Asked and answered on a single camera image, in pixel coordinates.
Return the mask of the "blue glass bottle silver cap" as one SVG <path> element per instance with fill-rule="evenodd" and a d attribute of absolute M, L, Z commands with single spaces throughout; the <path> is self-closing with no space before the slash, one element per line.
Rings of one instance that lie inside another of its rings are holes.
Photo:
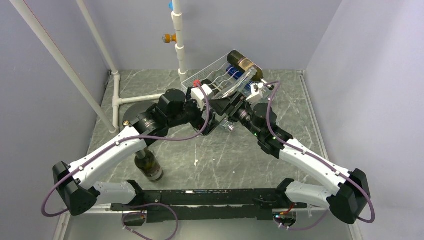
<path fill-rule="evenodd" d="M 229 71 L 229 73 L 231 74 L 231 79 L 235 79 L 235 82 L 243 75 L 243 74 L 241 74 L 241 72 L 240 71 L 236 71 L 235 70 L 235 68 L 234 67 L 232 67 L 231 68 L 231 70 Z M 250 84 L 251 83 L 254 83 L 253 81 L 250 81 L 245 87 L 244 87 L 244 89 L 242 90 L 242 92 L 237 92 L 237 93 L 242 93 L 246 98 L 251 94 L 251 88 L 250 88 Z"/>

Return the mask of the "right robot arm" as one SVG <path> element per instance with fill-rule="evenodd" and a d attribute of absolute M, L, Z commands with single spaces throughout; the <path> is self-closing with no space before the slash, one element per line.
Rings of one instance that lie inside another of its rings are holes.
<path fill-rule="evenodd" d="M 276 188 L 275 200 L 280 207 L 287 208 L 292 203 L 321 207 L 350 225 L 357 220 L 369 224 L 376 220 L 367 175 L 362 170 L 350 171 L 305 147 L 276 125 L 276 115 L 269 104 L 251 106 L 240 93 L 225 101 L 224 112 L 229 120 L 239 122 L 249 130 L 263 152 L 302 169 L 322 185 L 285 179 Z"/>

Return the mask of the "dark wine bottle brown label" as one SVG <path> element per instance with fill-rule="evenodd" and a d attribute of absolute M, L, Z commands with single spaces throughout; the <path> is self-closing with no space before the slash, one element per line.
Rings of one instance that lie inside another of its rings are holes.
<path fill-rule="evenodd" d="M 252 81 L 255 83 L 258 83 L 259 81 L 263 81 L 264 74 L 262 69 L 257 66 L 253 61 L 251 61 L 249 58 L 245 57 L 243 54 L 238 52 L 237 50 L 232 50 L 226 57 L 227 62 L 231 64 L 233 67 L 235 67 L 237 70 L 239 70 L 242 73 L 245 73 L 250 68 L 256 69 L 256 74 L 252 78 Z"/>

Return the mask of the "clear glass bottle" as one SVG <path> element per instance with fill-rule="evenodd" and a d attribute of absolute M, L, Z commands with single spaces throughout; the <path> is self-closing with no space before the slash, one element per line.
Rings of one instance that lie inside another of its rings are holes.
<path fill-rule="evenodd" d="M 217 95 L 212 98 L 212 100 L 224 99 L 230 97 L 236 92 L 242 92 L 245 86 L 253 80 L 257 72 L 258 71 L 256 67 L 250 67 L 233 85 L 221 90 Z"/>

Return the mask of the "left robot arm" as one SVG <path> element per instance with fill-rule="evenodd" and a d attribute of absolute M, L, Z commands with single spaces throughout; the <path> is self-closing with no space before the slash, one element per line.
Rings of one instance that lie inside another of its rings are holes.
<path fill-rule="evenodd" d="M 131 210 L 139 209 L 144 203 L 143 190 L 133 180 L 122 183 L 103 183 L 101 175 L 132 154 L 147 149 L 156 141 L 174 141 L 168 138 L 169 129 L 191 124 L 196 135 L 209 134 L 218 121 L 215 115 L 224 114 L 229 98 L 209 98 L 202 92 L 203 107 L 194 98 L 178 89 L 169 89 L 161 95 L 158 103 L 135 118 L 107 144 L 71 164 L 59 162 L 53 167 L 57 190 L 67 211 L 73 216 L 81 215 L 93 206 L 122 204 Z"/>

